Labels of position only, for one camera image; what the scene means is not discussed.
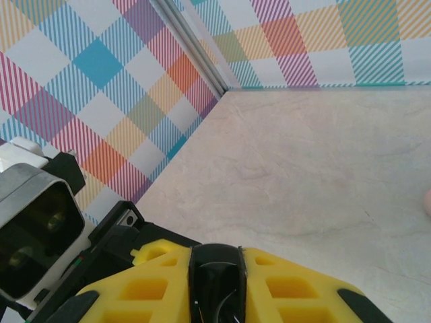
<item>beige floor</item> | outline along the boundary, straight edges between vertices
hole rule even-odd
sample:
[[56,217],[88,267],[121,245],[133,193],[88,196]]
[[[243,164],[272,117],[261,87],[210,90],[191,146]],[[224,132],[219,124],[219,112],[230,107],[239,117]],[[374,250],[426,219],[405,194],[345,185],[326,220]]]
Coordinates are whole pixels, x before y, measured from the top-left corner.
[[256,246],[431,322],[431,88],[230,92],[138,203],[201,242]]

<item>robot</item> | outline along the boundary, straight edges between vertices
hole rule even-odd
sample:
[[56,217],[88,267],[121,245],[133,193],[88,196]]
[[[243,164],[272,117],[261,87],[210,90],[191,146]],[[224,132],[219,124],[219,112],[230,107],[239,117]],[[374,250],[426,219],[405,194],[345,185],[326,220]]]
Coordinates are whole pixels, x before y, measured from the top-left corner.
[[28,323],[390,323],[356,287],[254,248],[201,244],[118,202],[96,227],[70,153],[0,142],[0,318]]

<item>plaid wall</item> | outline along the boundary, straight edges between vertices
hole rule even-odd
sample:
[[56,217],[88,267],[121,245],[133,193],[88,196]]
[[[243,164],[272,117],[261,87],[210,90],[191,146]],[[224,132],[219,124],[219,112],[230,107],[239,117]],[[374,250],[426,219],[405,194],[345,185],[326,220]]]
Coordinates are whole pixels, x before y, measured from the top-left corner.
[[431,84],[430,0],[175,0],[230,87]]
[[94,222],[138,201],[216,102],[150,0],[0,0],[0,137],[76,151]]

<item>white marble surface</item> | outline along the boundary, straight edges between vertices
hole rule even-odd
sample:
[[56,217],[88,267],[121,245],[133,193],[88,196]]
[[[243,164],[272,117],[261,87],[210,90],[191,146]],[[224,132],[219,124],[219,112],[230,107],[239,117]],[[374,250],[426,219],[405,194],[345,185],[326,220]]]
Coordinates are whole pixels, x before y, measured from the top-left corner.
[[139,201],[201,242],[255,246],[431,322],[431,88],[229,92]]

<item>pink object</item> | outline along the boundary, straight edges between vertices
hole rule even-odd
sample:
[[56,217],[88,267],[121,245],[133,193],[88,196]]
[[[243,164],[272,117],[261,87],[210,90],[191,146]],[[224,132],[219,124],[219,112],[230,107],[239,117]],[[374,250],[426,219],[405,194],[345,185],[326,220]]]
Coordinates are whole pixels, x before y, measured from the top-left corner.
[[429,190],[424,197],[424,207],[425,211],[429,216],[431,216],[431,190]]

